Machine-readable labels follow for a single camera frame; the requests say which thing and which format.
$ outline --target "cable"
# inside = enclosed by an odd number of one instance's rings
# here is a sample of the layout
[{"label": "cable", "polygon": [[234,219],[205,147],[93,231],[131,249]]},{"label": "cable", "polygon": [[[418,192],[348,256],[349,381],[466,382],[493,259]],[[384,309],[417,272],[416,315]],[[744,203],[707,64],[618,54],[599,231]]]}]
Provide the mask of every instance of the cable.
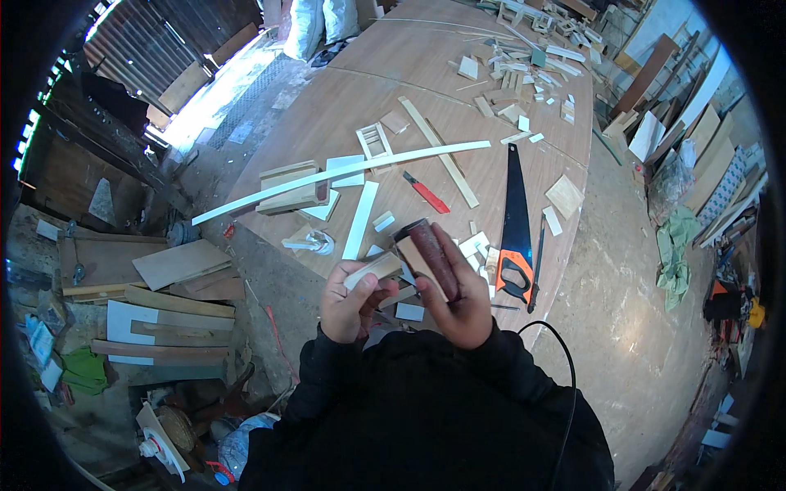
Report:
[{"label": "cable", "polygon": [[531,325],[535,324],[542,324],[545,325],[552,334],[556,336],[556,340],[560,342],[562,345],[562,349],[565,351],[565,356],[567,356],[567,364],[571,367],[571,387],[573,387],[573,404],[571,405],[571,414],[567,417],[567,424],[565,425],[565,434],[562,435],[562,446],[560,447],[560,453],[556,456],[556,463],[554,464],[554,470],[551,474],[551,482],[549,483],[549,491],[554,489],[556,486],[556,477],[560,472],[560,463],[562,462],[562,454],[565,452],[565,445],[567,444],[567,436],[571,432],[571,424],[573,423],[573,413],[576,410],[576,370],[573,367],[573,358],[571,358],[571,352],[568,350],[565,341],[562,340],[560,335],[556,332],[556,329],[551,327],[546,321],[532,321],[531,323],[525,325],[521,329],[519,329],[519,335],[524,332],[524,329],[530,327]]}]

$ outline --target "red tool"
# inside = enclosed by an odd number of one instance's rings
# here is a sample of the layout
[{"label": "red tool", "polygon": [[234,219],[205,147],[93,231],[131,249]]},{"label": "red tool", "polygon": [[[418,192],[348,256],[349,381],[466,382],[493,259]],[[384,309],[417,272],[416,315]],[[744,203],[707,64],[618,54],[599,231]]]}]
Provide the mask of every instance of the red tool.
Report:
[{"label": "red tool", "polygon": [[412,187],[415,188],[415,191],[417,191],[419,195],[423,196],[423,199],[426,200],[428,204],[432,205],[435,210],[437,210],[439,213],[450,213],[450,209],[440,198],[434,196],[433,192],[429,191],[422,182],[412,177],[412,175],[410,175],[410,173],[406,170],[404,171],[404,178],[410,182]]}]

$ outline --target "hand saw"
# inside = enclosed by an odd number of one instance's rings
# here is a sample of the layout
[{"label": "hand saw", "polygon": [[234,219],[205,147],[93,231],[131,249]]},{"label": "hand saw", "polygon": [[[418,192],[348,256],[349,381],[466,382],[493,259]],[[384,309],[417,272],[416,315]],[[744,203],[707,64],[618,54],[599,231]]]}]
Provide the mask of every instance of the hand saw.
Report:
[{"label": "hand saw", "polygon": [[[513,280],[519,275],[520,280]],[[524,192],[524,178],[521,174],[519,149],[513,143],[508,143],[508,191],[505,197],[505,222],[502,226],[502,243],[495,286],[498,291],[505,290],[522,302],[529,303],[533,283],[530,217],[527,210],[527,194]]]}]

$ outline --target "orange saw handle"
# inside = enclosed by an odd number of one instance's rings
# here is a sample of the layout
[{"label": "orange saw handle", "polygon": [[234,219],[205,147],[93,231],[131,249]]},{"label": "orange saw handle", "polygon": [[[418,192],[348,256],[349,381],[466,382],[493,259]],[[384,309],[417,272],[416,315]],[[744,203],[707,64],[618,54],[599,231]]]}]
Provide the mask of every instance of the orange saw handle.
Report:
[{"label": "orange saw handle", "polygon": [[[512,281],[504,280],[502,278],[502,271],[505,269],[519,272],[523,278],[524,285],[522,286]],[[495,284],[498,291],[500,289],[505,290],[509,295],[528,304],[532,296],[533,283],[534,273],[532,272],[532,267],[524,260],[524,256],[522,256],[520,252],[499,251],[499,264],[497,264],[497,280]]]}]

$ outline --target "large wooden table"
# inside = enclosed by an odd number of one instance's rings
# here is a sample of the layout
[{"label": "large wooden table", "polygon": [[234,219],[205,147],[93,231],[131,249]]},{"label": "large wooden table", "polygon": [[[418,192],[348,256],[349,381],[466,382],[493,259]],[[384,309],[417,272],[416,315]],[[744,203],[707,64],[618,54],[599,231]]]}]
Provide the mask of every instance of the large wooden table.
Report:
[{"label": "large wooden table", "polygon": [[[509,34],[494,22],[493,17],[451,0],[409,0],[385,18],[435,20]],[[523,25],[517,29],[531,40],[538,39],[536,33]],[[472,29],[424,22],[377,21],[298,96],[248,162],[228,201],[259,191],[258,175],[262,171],[309,159],[324,166],[325,160],[330,157],[362,154],[355,131],[379,121],[393,109],[410,120],[398,101],[398,97],[406,96],[422,116],[432,122],[447,144],[476,140],[491,142],[491,148],[455,155],[480,205],[468,209],[437,157],[399,164],[379,176],[367,172],[366,180],[380,183],[371,219],[390,211],[395,216],[395,224],[382,233],[376,233],[369,220],[359,257],[362,258],[372,244],[389,248],[392,245],[389,235],[393,231],[424,217],[438,222],[452,237],[461,241],[470,237],[469,221],[473,220],[478,230],[486,233],[491,245],[499,248],[507,179],[507,147],[500,140],[518,133],[518,130],[499,118],[483,118],[472,104],[474,97],[498,88],[499,82],[492,82],[487,68],[480,66],[478,77],[478,82],[488,80],[487,83],[456,91],[472,82],[456,75],[456,70],[447,61],[460,60],[462,54],[468,55],[473,46],[484,40],[464,42],[478,36],[460,34],[459,31],[472,32]],[[571,60],[567,62],[581,67]],[[545,136],[544,140],[534,144],[527,139],[517,142],[535,251],[542,209],[551,205],[544,195],[545,191],[562,174],[581,190],[586,185],[593,94],[591,76],[584,68],[581,69],[584,76],[568,75],[567,82],[560,75],[553,74],[562,84],[555,90],[546,89],[546,93],[556,99],[554,104],[534,102],[532,85],[524,89],[525,102],[521,106],[531,120],[531,129]],[[575,98],[575,125],[560,118],[560,103],[569,93]],[[387,137],[395,153],[429,146],[413,123],[399,135],[388,131]],[[437,214],[402,177],[404,170],[429,187],[451,212]],[[329,256],[307,252],[297,260],[323,277],[327,277],[340,260],[361,189],[360,186],[339,188],[341,197],[329,222],[311,219],[314,228],[322,229],[333,237],[336,250]],[[520,312],[494,309],[501,328],[517,330],[528,321],[543,319],[549,312],[578,226],[578,212],[570,219],[558,216],[564,232],[557,237],[546,233],[538,308],[529,315],[523,303],[498,292],[495,303],[521,307]],[[253,211],[253,207],[240,210],[237,218],[239,223],[292,257],[295,257],[292,251],[281,247],[281,240],[290,237],[308,222],[297,213],[265,216]],[[537,335],[537,329],[528,329],[524,333],[527,348],[532,347]]]}]

